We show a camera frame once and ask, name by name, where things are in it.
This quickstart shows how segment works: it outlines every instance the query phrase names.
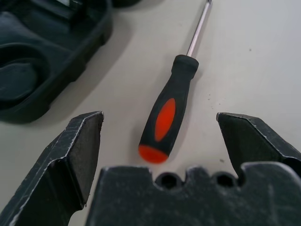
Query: black metal tool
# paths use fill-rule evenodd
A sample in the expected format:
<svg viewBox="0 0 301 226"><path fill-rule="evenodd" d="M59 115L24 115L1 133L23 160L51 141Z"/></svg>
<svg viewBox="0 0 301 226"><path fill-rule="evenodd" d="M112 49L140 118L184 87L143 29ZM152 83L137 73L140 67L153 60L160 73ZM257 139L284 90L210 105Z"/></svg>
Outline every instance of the black metal tool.
<svg viewBox="0 0 301 226"><path fill-rule="evenodd" d="M82 114L43 151L0 214L0 226L67 226L87 203L97 166L101 112Z"/></svg>
<svg viewBox="0 0 301 226"><path fill-rule="evenodd" d="M185 181L164 173L154 183L148 168L105 168L86 226L299 225L301 154L258 118L217 120L238 178L194 167Z"/></svg>
<svg viewBox="0 0 301 226"><path fill-rule="evenodd" d="M212 0L207 0L187 55L176 56L172 75L157 98L139 143L139 154L151 163L162 163L171 153L184 118L190 81L198 70L192 58Z"/></svg>
<svg viewBox="0 0 301 226"><path fill-rule="evenodd" d="M5 207L0 226L68 224L87 201L102 120L100 112L71 120ZM163 173L153 182L148 168L108 167L86 226L299 225L301 154L258 118L220 113L217 120L238 178L193 167L185 181Z"/></svg>

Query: black plastic tool case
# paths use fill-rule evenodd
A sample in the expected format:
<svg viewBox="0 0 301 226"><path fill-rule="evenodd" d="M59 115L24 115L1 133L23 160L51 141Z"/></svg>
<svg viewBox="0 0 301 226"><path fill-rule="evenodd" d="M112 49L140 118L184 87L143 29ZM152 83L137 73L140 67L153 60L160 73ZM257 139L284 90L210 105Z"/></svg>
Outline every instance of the black plastic tool case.
<svg viewBox="0 0 301 226"><path fill-rule="evenodd" d="M42 116L110 37L111 11L110 0L0 0L0 120Z"/></svg>

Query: black and orange handle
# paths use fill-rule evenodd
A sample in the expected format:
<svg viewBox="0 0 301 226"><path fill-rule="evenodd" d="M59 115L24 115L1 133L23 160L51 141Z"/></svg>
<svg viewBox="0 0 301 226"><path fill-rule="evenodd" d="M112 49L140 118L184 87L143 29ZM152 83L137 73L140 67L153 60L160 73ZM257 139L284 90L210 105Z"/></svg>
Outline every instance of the black and orange handle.
<svg viewBox="0 0 301 226"><path fill-rule="evenodd" d="M198 61L178 55L172 75L163 88L146 122L139 143L139 154L151 163L162 163L169 157L184 118L190 81Z"/></svg>

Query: white table surface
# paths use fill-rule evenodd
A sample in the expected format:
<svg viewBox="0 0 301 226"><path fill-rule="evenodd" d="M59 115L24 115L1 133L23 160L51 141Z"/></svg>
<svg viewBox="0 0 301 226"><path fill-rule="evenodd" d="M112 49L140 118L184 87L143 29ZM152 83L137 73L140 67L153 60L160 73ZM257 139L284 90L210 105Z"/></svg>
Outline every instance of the white table surface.
<svg viewBox="0 0 301 226"><path fill-rule="evenodd" d="M184 177L192 165L211 174L235 173L217 112L260 117L301 150L301 1L214 0L172 155L161 165L146 164L138 156L153 103L174 57L186 53L204 3L142 0L116 10L109 42L43 117L26 125L0 123L0 210L68 121L96 110L104 111L104 123L95 182L105 165L147 165L154 177L163 171ZM88 208L74 214L70 225L84 225Z"/></svg>

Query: dark gray metal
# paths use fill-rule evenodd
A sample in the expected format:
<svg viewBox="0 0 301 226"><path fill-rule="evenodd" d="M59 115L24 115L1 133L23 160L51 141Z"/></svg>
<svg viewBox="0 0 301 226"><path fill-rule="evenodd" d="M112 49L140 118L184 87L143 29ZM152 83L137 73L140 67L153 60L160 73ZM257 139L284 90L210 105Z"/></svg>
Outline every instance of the dark gray metal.
<svg viewBox="0 0 301 226"><path fill-rule="evenodd" d="M103 122L82 114L43 151L0 215L0 226L66 226L87 203Z"/></svg>
<svg viewBox="0 0 301 226"><path fill-rule="evenodd" d="M301 176L301 153L261 119L218 113L217 121L236 172L244 162L278 161L289 165Z"/></svg>
<svg viewBox="0 0 301 226"><path fill-rule="evenodd" d="M295 226L301 180L288 166L245 163L237 181L190 168L182 187L153 183L148 168L102 170L87 226Z"/></svg>
<svg viewBox="0 0 301 226"><path fill-rule="evenodd" d="M301 154L258 118L220 113L217 120L237 179L194 167L184 182L174 173L153 182L148 168L105 168L86 226L299 225ZM68 225L89 196L102 121L101 112L71 120L5 207L0 226Z"/></svg>
<svg viewBox="0 0 301 226"><path fill-rule="evenodd" d="M154 183L148 168L105 168L86 226L299 225L301 154L258 118L217 120L238 179L196 167L185 182L164 173Z"/></svg>

